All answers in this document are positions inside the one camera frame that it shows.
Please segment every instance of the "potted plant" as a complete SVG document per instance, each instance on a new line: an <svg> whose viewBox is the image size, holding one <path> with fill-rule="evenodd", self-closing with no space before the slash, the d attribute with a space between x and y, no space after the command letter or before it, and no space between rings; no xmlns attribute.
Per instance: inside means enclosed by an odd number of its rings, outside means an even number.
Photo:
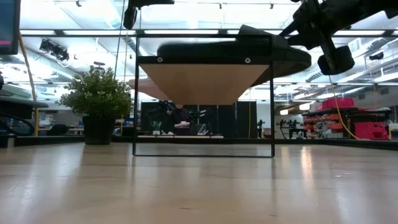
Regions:
<svg viewBox="0 0 398 224"><path fill-rule="evenodd" d="M130 89L113 77L112 68L91 66L65 86L70 92L58 102L83 117L86 144L110 144L116 118L130 115Z"/></svg>
<svg viewBox="0 0 398 224"><path fill-rule="evenodd" d="M160 135L160 127L162 126L161 121L152 121L150 125L153 128L152 134Z"/></svg>

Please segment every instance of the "black chair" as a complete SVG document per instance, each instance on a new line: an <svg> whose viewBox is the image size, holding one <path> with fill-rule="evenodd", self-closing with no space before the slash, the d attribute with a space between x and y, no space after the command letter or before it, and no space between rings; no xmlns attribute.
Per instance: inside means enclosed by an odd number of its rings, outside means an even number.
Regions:
<svg viewBox="0 0 398 224"><path fill-rule="evenodd" d="M56 124L47 131L47 136L61 136L67 133L69 128L64 124Z"/></svg>

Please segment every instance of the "monitor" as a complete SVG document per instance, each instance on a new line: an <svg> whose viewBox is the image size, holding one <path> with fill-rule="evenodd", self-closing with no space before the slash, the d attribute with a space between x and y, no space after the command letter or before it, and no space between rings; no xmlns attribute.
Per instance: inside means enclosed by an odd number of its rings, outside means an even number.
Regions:
<svg viewBox="0 0 398 224"><path fill-rule="evenodd" d="M21 0L0 0L0 55L18 53Z"/></svg>

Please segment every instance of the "yellow cable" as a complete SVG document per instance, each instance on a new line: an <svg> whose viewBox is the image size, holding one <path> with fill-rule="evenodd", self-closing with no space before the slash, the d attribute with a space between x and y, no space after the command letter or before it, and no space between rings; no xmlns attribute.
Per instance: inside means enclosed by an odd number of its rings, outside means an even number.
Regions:
<svg viewBox="0 0 398 224"><path fill-rule="evenodd" d="M376 84L375 83L373 83L373 90L374 90L374 109L376 109L377 108L377 91L376 91Z"/></svg>
<svg viewBox="0 0 398 224"><path fill-rule="evenodd" d="M335 93L335 87L333 86L333 82L331 81L330 75L329 75L329 80L330 80L330 85L331 85L331 90L333 92L333 96L335 97L336 108L337 108L337 113L338 113L338 119L339 119L340 123L343 125L344 129L348 132L348 134L351 135L353 138L359 140L360 138L356 137L351 131L349 131L347 126L344 124L343 118L341 117L340 109L338 107L337 96L336 96L336 93Z"/></svg>
<svg viewBox="0 0 398 224"><path fill-rule="evenodd" d="M22 40L21 31L19 31L19 43L21 45L22 54L23 54L24 59L25 59L27 73L28 73L28 76L29 76L30 87L32 88L33 102L37 102L35 85L34 85L34 82L33 82L33 76L32 76L32 72L30 70L30 65L29 65L29 62L28 62L28 59L27 59L26 49L25 49L24 41ZM37 107L35 108L35 131L34 131L34 134L35 134L35 136L39 135L39 109L37 109Z"/></svg>
<svg viewBox="0 0 398 224"><path fill-rule="evenodd" d="M249 89L249 138L251 129L251 88Z"/></svg>

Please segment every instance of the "black plant pot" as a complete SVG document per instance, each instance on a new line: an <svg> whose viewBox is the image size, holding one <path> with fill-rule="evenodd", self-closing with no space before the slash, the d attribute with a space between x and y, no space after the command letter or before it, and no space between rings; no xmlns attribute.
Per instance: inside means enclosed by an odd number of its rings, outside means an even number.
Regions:
<svg viewBox="0 0 398 224"><path fill-rule="evenodd" d="M111 144L115 121L114 118L83 117L86 144Z"/></svg>

